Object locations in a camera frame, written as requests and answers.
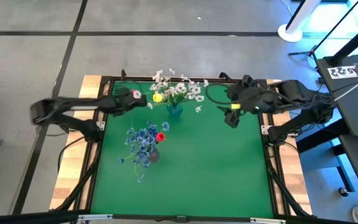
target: yellow object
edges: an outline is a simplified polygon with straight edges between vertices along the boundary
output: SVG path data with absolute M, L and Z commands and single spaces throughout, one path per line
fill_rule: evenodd
M 153 95 L 153 100 L 156 103 L 160 103 L 163 99 L 163 96 L 160 93 L 156 93 Z
M 231 104 L 231 108 L 234 109 L 234 110 L 235 110 L 235 109 L 240 109 L 240 108 L 241 108 L 241 105 L 240 105 L 239 103 L 232 103 L 232 104 Z

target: white cable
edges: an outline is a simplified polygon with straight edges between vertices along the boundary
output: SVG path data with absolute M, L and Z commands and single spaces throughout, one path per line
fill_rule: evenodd
M 292 16 L 292 12 L 291 12 L 291 9 L 290 9 L 290 5 L 285 1 L 285 0 L 280 0 L 281 1 L 281 3 L 283 4 L 286 4 L 287 5 L 287 10 L 288 10 L 288 12 L 290 13 L 290 15 Z
M 350 93 L 352 90 L 354 90 L 356 87 L 358 87 L 358 84 L 355 85 L 354 87 L 352 87 L 350 90 L 347 90 L 344 94 L 342 94 L 341 96 L 337 97 L 334 101 L 337 101 L 339 99 L 341 99 L 342 97 L 344 97 L 346 94 Z

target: white stand base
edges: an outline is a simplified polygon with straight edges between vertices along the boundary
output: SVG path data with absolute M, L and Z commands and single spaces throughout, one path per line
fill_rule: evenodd
M 288 42 L 298 42 L 299 40 L 302 39 L 302 31 L 301 30 L 297 30 L 292 34 L 288 34 L 287 31 L 285 30 L 286 28 L 286 24 L 281 25 L 278 28 L 278 35 L 283 39 L 286 40 Z

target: blue vase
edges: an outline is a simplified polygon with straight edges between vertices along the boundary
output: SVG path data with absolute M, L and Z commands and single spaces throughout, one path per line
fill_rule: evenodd
M 179 117 L 181 112 L 183 111 L 183 107 L 181 105 L 172 106 L 171 104 L 167 105 L 167 111 L 169 115 L 173 117 Z

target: glass vase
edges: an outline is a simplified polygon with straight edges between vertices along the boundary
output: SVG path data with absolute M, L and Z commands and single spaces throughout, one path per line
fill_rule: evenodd
M 169 115 L 173 117 L 179 117 L 183 111 L 183 107 L 181 105 L 173 106 L 171 104 L 167 105 L 167 111 Z
M 160 160 L 160 152 L 157 150 L 157 148 L 154 148 L 154 150 L 150 152 L 148 160 L 152 163 L 158 162 L 158 160 Z

